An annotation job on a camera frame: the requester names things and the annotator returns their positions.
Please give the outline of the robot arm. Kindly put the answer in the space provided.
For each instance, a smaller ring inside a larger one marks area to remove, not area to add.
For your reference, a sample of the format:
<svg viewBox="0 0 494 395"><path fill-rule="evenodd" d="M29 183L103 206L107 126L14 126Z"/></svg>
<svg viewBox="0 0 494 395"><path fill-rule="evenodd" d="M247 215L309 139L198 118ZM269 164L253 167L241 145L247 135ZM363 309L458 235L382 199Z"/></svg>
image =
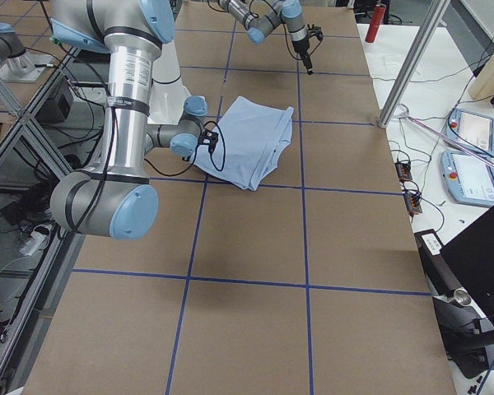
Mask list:
<svg viewBox="0 0 494 395"><path fill-rule="evenodd" d="M207 1L215 12L228 13L245 29L254 44L261 44L279 26L284 29L286 47L290 56L301 61L308 75L312 75L311 54L324 39L320 26L305 23L301 3L295 0L263 1L268 11L260 15L252 10L254 1Z"/></svg>
<svg viewBox="0 0 494 395"><path fill-rule="evenodd" d="M87 165L60 180L50 209L65 230L138 239L153 225L158 192L145 155L167 147L191 156L207 115L181 80L167 1L55 1L56 38L110 57L102 143Z"/></svg>

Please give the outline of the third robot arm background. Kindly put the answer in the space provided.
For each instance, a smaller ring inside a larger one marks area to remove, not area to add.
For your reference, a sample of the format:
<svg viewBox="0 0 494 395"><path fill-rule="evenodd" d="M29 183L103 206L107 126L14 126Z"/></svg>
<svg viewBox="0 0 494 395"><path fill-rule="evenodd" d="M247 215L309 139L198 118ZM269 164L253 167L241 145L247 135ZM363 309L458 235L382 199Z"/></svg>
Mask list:
<svg viewBox="0 0 494 395"><path fill-rule="evenodd" d="M42 72L54 66L51 54L30 52L16 31L0 22L0 78L7 82L36 82Z"/></svg>

